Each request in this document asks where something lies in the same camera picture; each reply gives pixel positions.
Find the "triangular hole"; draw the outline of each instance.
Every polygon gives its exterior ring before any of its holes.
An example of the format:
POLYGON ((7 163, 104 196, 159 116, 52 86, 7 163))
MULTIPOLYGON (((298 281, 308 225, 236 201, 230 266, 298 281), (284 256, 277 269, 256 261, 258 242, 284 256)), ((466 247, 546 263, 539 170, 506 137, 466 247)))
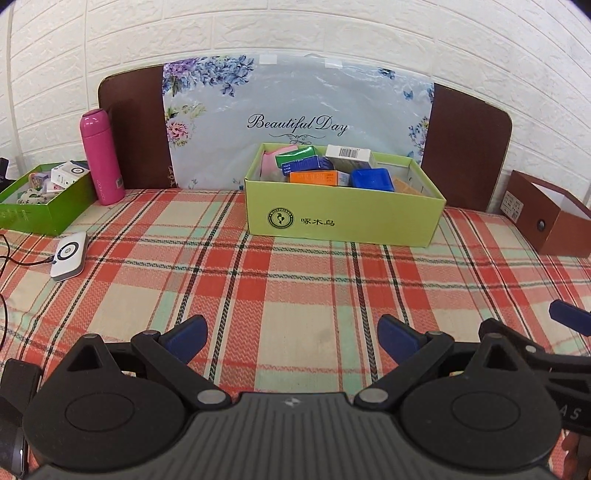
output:
POLYGON ((487 368, 517 372, 517 365, 515 365, 513 359, 507 354, 507 352, 505 352, 505 349, 499 345, 495 345, 491 348, 485 366, 487 368))
POLYGON ((549 380, 561 387, 571 388, 578 392, 589 393, 589 386, 584 380, 576 380, 574 378, 550 378, 549 380))
POLYGON ((102 367, 99 356, 94 347, 86 345, 76 356, 72 364, 68 367, 69 372, 78 372, 80 370, 94 370, 102 367))

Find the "brown headboard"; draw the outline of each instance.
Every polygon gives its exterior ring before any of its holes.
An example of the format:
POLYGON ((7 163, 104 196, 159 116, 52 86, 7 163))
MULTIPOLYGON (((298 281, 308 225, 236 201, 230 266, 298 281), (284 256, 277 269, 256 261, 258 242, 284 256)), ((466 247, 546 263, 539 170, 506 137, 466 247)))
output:
MULTIPOLYGON (((174 185, 162 102, 162 65, 107 77, 99 104, 109 112, 126 188, 174 185)), ((435 84, 422 168, 447 204, 486 210, 509 139, 509 115, 482 100, 435 84)))

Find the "green box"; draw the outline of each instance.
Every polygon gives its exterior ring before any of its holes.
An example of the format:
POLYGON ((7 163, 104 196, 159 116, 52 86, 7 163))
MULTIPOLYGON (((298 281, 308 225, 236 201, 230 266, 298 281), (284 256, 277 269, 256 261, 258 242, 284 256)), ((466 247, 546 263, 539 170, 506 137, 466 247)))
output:
MULTIPOLYGON (((375 153, 377 166, 423 195, 260 181, 262 154, 284 144, 261 145, 246 174, 248 230, 253 235, 427 247, 446 200, 418 164, 375 153)), ((316 147, 324 155, 326 147, 316 147)))
POLYGON ((57 236, 96 201, 95 187, 89 173, 45 205, 1 203, 28 183, 29 174, 50 171, 60 164, 39 165, 0 193, 0 228, 57 236))

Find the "brown box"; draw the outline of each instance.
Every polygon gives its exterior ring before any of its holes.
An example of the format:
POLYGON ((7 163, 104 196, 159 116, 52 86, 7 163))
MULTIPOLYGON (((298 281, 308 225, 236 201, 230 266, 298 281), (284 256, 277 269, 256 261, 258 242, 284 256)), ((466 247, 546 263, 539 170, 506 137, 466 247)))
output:
POLYGON ((591 211, 556 185, 514 170, 501 211, 541 255, 591 254, 591 211))

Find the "plaid tablecloth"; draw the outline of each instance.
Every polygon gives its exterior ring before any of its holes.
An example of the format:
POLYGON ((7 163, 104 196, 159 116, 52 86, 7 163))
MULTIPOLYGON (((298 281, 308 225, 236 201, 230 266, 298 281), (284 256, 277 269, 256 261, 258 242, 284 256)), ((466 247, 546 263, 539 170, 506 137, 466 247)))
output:
MULTIPOLYGON (((54 283, 49 265, 8 265, 0 366, 24 359, 47 378, 86 332, 128 341, 196 313, 209 339, 191 366, 232 394, 357 392, 395 367, 376 338, 384 313, 463 341, 495 317, 555 352, 590 352, 548 316, 554 299, 591 310, 589 261, 537 255, 500 216, 448 208, 429 248, 388 247, 250 236, 242 193, 142 190, 91 206, 66 233, 84 230, 76 278, 54 283)), ((28 262, 57 243, 7 237, 28 262)))

